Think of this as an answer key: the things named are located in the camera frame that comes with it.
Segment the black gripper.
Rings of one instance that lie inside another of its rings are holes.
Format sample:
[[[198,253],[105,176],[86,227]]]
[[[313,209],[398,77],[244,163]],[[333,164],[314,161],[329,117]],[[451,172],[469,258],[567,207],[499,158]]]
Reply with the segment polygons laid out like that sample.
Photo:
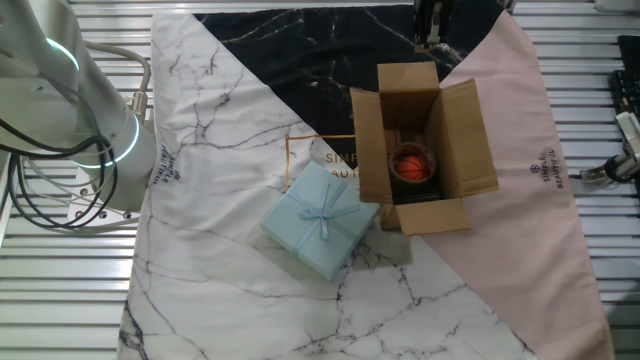
[[[414,1],[414,40],[419,49],[428,49],[441,43],[441,23],[450,17],[454,0]],[[429,33],[425,23],[430,23]]]

